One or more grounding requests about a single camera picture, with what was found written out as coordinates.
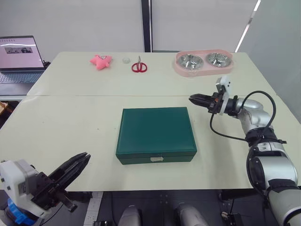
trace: white wall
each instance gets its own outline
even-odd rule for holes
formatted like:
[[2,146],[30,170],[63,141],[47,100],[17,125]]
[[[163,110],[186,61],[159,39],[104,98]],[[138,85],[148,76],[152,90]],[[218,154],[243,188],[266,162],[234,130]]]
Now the white wall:
[[153,49],[234,52],[257,0],[152,0]]
[[33,35],[41,56],[144,51],[140,0],[0,0],[0,36]]
[[300,9],[300,0],[261,1],[239,52],[248,53],[301,123]]

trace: scissors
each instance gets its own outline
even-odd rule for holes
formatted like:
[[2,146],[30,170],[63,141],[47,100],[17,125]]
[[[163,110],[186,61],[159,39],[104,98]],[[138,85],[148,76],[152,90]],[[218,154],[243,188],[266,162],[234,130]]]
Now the scissors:
[[132,65],[132,71],[136,73],[147,71],[147,66],[145,63],[141,62],[140,56],[138,57],[138,62]]

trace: box lid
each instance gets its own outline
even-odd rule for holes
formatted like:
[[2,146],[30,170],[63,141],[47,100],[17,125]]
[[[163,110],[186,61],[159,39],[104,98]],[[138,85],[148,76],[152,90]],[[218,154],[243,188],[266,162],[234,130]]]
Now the box lid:
[[186,107],[123,109],[118,158],[187,156],[196,151]]

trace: pink plush toy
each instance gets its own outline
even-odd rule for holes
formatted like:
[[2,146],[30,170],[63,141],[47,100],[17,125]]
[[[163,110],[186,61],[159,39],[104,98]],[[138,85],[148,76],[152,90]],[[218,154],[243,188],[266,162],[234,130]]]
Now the pink plush toy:
[[109,62],[111,62],[112,57],[111,56],[99,56],[95,55],[93,59],[90,60],[91,63],[96,65],[97,70],[101,70],[105,67],[109,67]]

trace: green box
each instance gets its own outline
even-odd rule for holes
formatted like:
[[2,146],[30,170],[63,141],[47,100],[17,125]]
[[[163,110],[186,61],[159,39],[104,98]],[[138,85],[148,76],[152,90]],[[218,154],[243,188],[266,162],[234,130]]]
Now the green box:
[[191,161],[196,152],[186,107],[123,109],[116,150],[122,164]]

